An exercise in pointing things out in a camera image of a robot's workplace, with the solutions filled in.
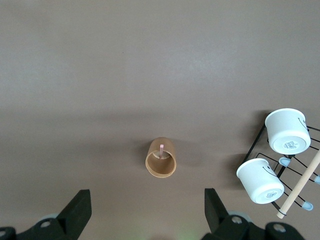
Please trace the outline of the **white paper cup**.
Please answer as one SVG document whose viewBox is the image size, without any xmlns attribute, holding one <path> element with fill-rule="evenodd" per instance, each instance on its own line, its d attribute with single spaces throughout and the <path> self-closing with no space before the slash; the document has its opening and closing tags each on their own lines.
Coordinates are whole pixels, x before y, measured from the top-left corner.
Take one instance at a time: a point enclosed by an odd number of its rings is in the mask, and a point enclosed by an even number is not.
<svg viewBox="0 0 320 240">
<path fill-rule="evenodd" d="M 263 158 L 254 158 L 241 164 L 236 171 L 250 199 L 256 204 L 269 204 L 279 199 L 284 185 Z"/>
<path fill-rule="evenodd" d="M 311 145 L 305 115 L 293 108 L 281 108 L 265 119 L 269 146 L 282 155 L 297 155 Z"/>
</svg>

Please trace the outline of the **bamboo cylinder cup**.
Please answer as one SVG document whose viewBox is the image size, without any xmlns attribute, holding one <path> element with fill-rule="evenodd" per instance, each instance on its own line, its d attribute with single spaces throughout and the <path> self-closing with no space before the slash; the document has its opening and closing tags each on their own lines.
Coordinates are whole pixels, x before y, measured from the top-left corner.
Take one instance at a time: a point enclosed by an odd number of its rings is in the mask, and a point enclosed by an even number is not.
<svg viewBox="0 0 320 240">
<path fill-rule="evenodd" d="M 164 145 L 162 159 L 159 159 L 160 145 Z M 156 178 L 168 178 L 177 168 L 176 148 L 173 142 L 166 137 L 155 138 L 148 149 L 145 159 L 148 172 Z"/>
</svg>

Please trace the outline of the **brown table cover mat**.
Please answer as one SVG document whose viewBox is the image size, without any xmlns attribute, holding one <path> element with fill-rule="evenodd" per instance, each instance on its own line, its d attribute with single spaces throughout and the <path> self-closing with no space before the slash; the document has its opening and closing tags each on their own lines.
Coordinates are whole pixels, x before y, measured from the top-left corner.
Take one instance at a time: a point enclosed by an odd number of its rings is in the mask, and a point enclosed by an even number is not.
<svg viewBox="0 0 320 240">
<path fill-rule="evenodd" d="M 320 126 L 320 0 L 0 0 L 0 226 L 89 189 L 79 240 L 199 240 L 215 188 L 264 227 L 236 169 L 281 108 Z"/>
</svg>

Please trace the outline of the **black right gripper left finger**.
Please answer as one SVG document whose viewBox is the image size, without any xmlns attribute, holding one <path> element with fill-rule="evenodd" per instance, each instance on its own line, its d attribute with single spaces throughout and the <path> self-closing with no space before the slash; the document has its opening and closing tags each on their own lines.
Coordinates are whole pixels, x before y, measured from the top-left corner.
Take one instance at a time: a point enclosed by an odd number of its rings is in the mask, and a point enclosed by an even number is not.
<svg viewBox="0 0 320 240">
<path fill-rule="evenodd" d="M 92 215 L 91 193 L 80 190 L 55 218 L 45 218 L 15 240 L 78 240 Z"/>
</svg>

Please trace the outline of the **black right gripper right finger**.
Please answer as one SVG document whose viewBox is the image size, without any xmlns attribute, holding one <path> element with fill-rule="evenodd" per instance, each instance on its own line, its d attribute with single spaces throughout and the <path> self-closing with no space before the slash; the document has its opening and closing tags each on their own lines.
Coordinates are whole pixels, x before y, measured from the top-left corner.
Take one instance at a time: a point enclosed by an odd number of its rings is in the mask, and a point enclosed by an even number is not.
<svg viewBox="0 0 320 240">
<path fill-rule="evenodd" d="M 229 214 L 213 188 L 204 190 L 204 213 L 210 233 L 204 240 L 304 240 L 293 226 L 269 222 L 260 228 L 238 214 Z"/>
</svg>

